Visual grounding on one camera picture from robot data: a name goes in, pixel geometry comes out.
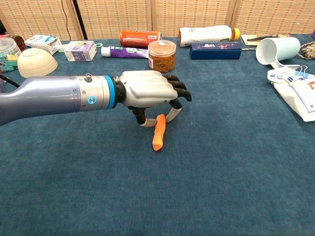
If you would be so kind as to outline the brown sauce bottle red label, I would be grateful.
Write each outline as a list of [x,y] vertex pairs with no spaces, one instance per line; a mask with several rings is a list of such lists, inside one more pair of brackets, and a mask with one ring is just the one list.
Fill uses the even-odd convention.
[[26,45],[24,43],[24,40],[21,36],[19,35],[10,35],[10,38],[14,39],[14,41],[16,42],[17,46],[19,47],[19,49],[22,51],[26,48]]

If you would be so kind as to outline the black stand pole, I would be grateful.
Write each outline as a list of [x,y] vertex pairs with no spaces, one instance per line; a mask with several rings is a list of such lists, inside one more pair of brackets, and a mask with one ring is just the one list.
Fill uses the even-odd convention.
[[79,8],[79,5],[78,5],[78,1],[77,0],[72,0],[72,3],[73,3],[73,6],[74,6],[74,9],[75,9],[75,12],[76,12],[76,16],[77,16],[77,19],[78,19],[78,22],[79,22],[79,26],[80,26],[80,30],[81,30],[83,39],[87,40],[88,37],[87,37],[86,30],[85,30],[85,27],[84,27],[84,22],[83,22],[83,19],[82,19],[82,16],[81,16],[81,12],[80,12],[80,8]]

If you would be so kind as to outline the white bottle yellow cap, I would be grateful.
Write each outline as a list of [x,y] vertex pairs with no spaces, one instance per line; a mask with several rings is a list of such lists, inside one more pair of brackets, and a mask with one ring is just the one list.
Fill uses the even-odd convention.
[[227,25],[200,28],[183,27],[179,29],[178,44],[180,47],[186,47],[191,43],[235,41],[239,39],[240,35],[239,28],[231,28]]

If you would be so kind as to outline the white printed bag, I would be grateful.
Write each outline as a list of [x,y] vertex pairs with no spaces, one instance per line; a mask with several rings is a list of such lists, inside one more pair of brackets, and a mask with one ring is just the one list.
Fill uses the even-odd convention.
[[315,75],[309,79],[294,81],[295,70],[289,67],[272,69],[267,79],[283,100],[303,121],[315,121]]

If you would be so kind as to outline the dark blue long box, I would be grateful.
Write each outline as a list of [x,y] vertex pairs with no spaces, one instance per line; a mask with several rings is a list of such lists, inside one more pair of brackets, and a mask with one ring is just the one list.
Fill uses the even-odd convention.
[[191,43],[191,59],[239,59],[242,45],[239,42]]

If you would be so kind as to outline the cream bowl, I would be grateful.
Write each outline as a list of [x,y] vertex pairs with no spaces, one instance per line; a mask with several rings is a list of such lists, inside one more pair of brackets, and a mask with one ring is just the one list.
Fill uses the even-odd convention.
[[32,76],[45,76],[53,72],[58,63],[53,56],[39,48],[25,49],[17,60],[20,75],[23,78]]

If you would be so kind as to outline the purple white milk carton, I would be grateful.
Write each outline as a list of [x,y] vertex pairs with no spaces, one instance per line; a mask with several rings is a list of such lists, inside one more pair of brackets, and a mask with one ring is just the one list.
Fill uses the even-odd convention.
[[97,53],[94,41],[70,41],[64,48],[68,61],[92,61]]

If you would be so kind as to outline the blue binder clip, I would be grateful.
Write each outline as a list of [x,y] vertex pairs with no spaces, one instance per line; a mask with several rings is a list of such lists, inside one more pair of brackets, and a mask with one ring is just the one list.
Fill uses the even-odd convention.
[[294,73],[294,81],[302,81],[305,79],[309,79],[311,76],[306,72],[308,67],[306,65],[301,65]]

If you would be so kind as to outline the yellow razor package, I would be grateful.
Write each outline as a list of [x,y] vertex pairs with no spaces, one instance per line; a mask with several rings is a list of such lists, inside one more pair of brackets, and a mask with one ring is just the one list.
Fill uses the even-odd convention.
[[265,38],[279,38],[279,37],[291,37],[291,34],[271,34],[271,35],[242,34],[241,40],[246,46],[256,47]]

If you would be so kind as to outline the light blue mug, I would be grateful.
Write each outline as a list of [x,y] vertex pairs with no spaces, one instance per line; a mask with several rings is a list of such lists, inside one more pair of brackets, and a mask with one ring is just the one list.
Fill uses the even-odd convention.
[[283,65],[281,61],[298,55],[300,47],[296,37],[265,38],[258,44],[255,55],[260,64],[270,65],[274,69],[289,67],[296,70],[300,65]]

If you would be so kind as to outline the dark blue tablecloth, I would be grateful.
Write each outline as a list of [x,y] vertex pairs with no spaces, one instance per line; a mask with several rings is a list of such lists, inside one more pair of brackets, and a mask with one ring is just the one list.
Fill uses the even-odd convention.
[[178,48],[159,152],[123,105],[0,126],[0,236],[315,236],[315,122],[267,71]]

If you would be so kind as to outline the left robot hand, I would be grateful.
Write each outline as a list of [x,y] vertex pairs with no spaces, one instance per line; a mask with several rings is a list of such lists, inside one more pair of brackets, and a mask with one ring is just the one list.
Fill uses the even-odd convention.
[[118,85],[124,86],[124,97],[120,101],[132,110],[137,123],[143,127],[157,124],[156,118],[147,118],[147,108],[170,104],[166,121],[172,121],[182,109],[180,97],[192,101],[192,95],[185,84],[175,75],[162,74],[154,70],[125,71],[116,77]]

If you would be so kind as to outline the clear jar of binder clips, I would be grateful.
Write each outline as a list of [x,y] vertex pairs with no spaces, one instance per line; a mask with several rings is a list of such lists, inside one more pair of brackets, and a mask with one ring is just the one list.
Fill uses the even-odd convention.
[[9,37],[0,38],[0,72],[14,71],[17,69],[17,60],[21,50]]

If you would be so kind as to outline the clear jar of rubber bands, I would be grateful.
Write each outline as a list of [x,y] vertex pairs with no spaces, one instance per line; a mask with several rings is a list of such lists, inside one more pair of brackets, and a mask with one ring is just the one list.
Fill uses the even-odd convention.
[[149,67],[158,72],[169,72],[176,64],[176,44],[169,40],[156,40],[148,45]]

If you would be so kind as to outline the blue white milk carton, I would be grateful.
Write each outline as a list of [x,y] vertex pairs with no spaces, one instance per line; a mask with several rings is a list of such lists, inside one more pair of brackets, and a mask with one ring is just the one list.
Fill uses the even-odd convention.
[[27,48],[39,48],[53,55],[57,52],[62,43],[57,36],[48,36],[36,34],[24,41]]

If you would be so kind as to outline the orange toy carrot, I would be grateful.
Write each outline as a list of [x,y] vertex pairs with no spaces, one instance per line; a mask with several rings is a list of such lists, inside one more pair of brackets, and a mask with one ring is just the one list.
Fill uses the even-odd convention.
[[166,130],[166,116],[160,114],[157,116],[157,123],[154,129],[154,137],[152,141],[153,150],[159,151],[163,147],[163,137]]

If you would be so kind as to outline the orange drink can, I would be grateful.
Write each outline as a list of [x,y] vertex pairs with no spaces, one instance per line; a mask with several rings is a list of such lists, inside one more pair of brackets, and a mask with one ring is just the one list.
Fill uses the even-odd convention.
[[160,31],[122,30],[120,44],[124,47],[147,48],[148,45],[162,39]]

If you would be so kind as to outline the purple white toothpaste tube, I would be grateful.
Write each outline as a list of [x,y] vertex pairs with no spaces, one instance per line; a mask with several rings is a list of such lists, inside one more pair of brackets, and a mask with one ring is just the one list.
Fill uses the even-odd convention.
[[149,52],[147,49],[131,48],[131,47],[101,47],[101,55],[103,57],[112,58],[133,58],[133,59],[148,59]]

